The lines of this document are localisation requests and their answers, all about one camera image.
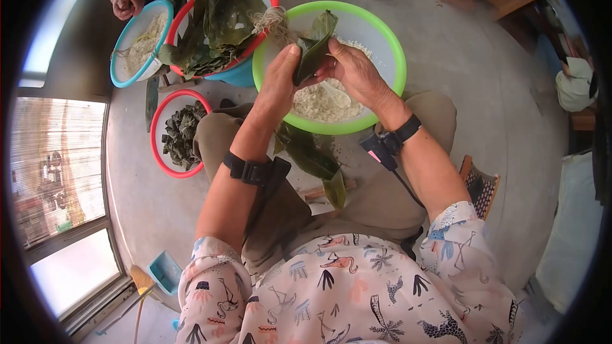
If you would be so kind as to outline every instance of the broom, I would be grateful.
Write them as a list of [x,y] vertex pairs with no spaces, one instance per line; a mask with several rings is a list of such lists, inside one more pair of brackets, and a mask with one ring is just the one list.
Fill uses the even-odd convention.
[[138,290],[140,297],[132,302],[132,304],[130,304],[115,320],[111,321],[100,331],[95,331],[95,333],[98,336],[104,335],[109,328],[121,320],[122,317],[126,316],[126,314],[136,305],[137,302],[140,302],[140,305],[138,306],[138,315],[136,316],[136,332],[134,333],[134,344],[136,344],[136,340],[138,338],[138,325],[140,323],[140,314],[142,312],[144,298],[151,293],[155,287],[157,287],[157,284],[153,278],[147,275],[147,273],[141,270],[141,268],[138,266],[130,267],[130,275],[134,280],[134,284],[136,285],[136,289]]

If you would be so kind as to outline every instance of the black wrist strap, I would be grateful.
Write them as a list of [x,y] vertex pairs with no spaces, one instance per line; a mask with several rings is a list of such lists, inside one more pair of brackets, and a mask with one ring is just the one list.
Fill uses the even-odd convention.
[[228,151],[223,158],[223,163],[229,168],[229,176],[240,179],[242,182],[262,187],[261,199],[256,206],[256,210],[251,210],[249,221],[244,229],[244,242],[247,241],[253,227],[259,220],[259,215],[266,205],[267,200],[279,189],[289,170],[291,164],[280,157],[274,157],[274,161],[266,163],[244,161]]
[[227,152],[223,158],[223,163],[229,168],[230,177],[255,186],[264,186],[267,183],[271,176],[273,165],[271,161],[264,163],[255,161],[245,162],[231,151]]
[[421,123],[419,118],[413,113],[406,123],[400,126],[395,132],[381,133],[379,138],[384,143],[385,147],[394,156],[400,152],[404,146],[404,141],[412,137],[420,129]]

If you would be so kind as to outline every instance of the concrete floor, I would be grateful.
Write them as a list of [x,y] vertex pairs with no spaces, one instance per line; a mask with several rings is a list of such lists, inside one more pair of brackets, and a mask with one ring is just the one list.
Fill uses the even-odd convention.
[[[312,1],[280,4],[291,8]],[[406,54],[407,92],[436,90],[452,98],[457,108],[452,161],[459,166],[469,154],[480,170],[501,175],[486,239],[506,283],[518,291],[535,272],[548,240],[567,149],[567,121],[553,79],[490,20],[485,4],[466,13],[436,0],[340,1],[371,11],[395,32]],[[213,107],[223,97],[243,103],[256,96],[255,88],[218,82],[203,82],[196,90]],[[203,172],[176,180],[157,167],[144,124],[145,91],[145,83],[137,83],[113,94],[107,134],[111,216],[127,265],[145,268],[165,249],[184,268],[209,182]],[[359,148],[357,135],[336,137],[335,144],[348,165],[345,177],[363,183],[381,167]],[[298,189],[320,185],[295,165],[289,180]],[[175,297],[160,297],[178,308]]]

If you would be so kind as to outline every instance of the broom handle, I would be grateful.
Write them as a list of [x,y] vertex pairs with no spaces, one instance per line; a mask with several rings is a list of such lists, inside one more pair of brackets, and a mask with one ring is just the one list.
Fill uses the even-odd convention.
[[142,295],[140,295],[138,297],[138,299],[134,300],[129,307],[126,308],[125,311],[123,311],[121,313],[121,315],[119,315],[118,317],[116,317],[113,321],[111,321],[109,324],[107,324],[103,329],[101,329],[100,331],[95,331],[96,335],[98,336],[102,336],[106,333],[106,331],[111,328],[115,323],[117,323],[119,320],[121,320],[122,317],[126,316],[126,314],[132,309],[134,308],[134,306],[140,302],[142,299],[145,298],[145,296],[147,296],[151,291],[153,291],[153,289],[155,289],[155,287],[157,287],[157,283],[153,284],[152,286],[150,286],[149,288],[147,288],[147,290],[145,292],[142,293]]
[[136,315],[136,331],[134,332],[134,344],[138,341],[138,325],[140,324],[140,313],[142,312],[142,305],[144,304],[144,299],[140,300],[140,304],[138,304],[138,314]]

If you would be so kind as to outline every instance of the khaki pants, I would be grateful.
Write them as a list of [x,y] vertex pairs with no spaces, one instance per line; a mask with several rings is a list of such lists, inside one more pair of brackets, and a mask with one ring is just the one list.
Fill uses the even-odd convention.
[[[440,93],[425,92],[412,96],[406,103],[425,129],[449,153],[456,127],[456,109],[452,101]],[[215,109],[198,124],[193,140],[194,151],[200,152],[204,170],[211,181],[251,107],[252,104],[244,104]],[[409,183],[401,165],[397,171]],[[258,210],[260,202],[258,194],[251,210]],[[247,260],[251,275],[263,274],[283,258],[284,252],[319,236],[357,233],[399,244],[415,235],[425,218],[426,211],[410,197],[393,173],[382,166],[335,218],[314,218],[310,207],[285,180],[266,202],[249,232],[242,256]]]

